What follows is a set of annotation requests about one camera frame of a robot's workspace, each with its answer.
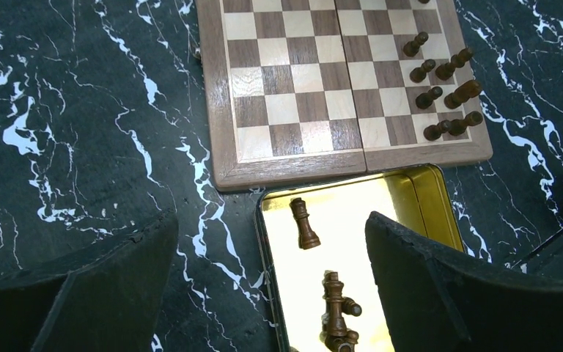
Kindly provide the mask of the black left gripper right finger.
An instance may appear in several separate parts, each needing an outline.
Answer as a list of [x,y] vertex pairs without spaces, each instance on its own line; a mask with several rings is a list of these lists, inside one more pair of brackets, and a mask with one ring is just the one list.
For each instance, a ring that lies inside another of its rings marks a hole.
[[563,280],[476,259],[378,212],[364,234],[396,351],[563,351]]

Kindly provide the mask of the dark chess king piece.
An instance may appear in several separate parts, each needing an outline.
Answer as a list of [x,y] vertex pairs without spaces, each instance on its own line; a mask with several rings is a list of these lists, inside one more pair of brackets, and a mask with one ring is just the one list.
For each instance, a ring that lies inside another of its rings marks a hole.
[[322,319],[323,331],[329,336],[344,337],[347,334],[347,325],[342,312],[344,284],[339,280],[336,271],[325,272],[323,287],[325,289],[323,297],[326,302]]

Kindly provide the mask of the wooden folding chess board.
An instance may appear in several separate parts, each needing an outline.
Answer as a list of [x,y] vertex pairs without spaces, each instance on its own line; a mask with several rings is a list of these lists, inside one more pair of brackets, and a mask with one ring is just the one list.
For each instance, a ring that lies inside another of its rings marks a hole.
[[[220,190],[472,164],[493,154],[482,123],[424,138],[429,125],[481,111],[479,95],[444,105],[475,79],[471,59],[446,81],[435,75],[469,48],[453,1],[198,1],[196,11]],[[402,47],[419,32],[429,39],[407,57]],[[435,68],[412,82],[427,59]],[[433,87],[442,96],[418,109],[416,97]]]

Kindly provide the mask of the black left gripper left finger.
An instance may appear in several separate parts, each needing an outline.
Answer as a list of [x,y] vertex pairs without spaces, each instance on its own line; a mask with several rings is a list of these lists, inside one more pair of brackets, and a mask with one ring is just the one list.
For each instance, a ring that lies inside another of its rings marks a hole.
[[169,212],[0,279],[0,351],[149,351],[177,248]]

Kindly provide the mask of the dark tall piece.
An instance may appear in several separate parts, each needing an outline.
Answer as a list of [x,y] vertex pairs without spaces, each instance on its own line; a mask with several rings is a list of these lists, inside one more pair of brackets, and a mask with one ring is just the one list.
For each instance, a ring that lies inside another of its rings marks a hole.
[[426,92],[423,92],[416,97],[416,107],[418,109],[428,109],[436,99],[442,96],[442,94],[443,90],[441,87],[430,88]]

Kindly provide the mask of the gold tin with dark pieces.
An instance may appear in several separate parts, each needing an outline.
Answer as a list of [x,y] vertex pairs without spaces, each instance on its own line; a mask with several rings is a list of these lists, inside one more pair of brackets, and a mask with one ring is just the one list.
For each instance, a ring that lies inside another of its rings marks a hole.
[[[306,202],[309,223],[321,244],[303,250],[290,202]],[[378,212],[434,241],[463,249],[442,169],[424,164],[330,183],[264,194],[255,225],[278,351],[324,351],[322,280],[336,271],[343,293],[361,305],[346,317],[359,333],[357,351],[392,351],[386,319],[367,254],[364,227]]]

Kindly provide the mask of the dark queen piece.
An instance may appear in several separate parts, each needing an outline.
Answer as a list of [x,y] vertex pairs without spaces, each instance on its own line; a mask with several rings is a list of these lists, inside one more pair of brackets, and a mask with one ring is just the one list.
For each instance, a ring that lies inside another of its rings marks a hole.
[[321,244],[320,238],[309,223],[306,202],[300,197],[294,198],[290,202],[290,208],[298,227],[299,248],[307,250],[319,246]]

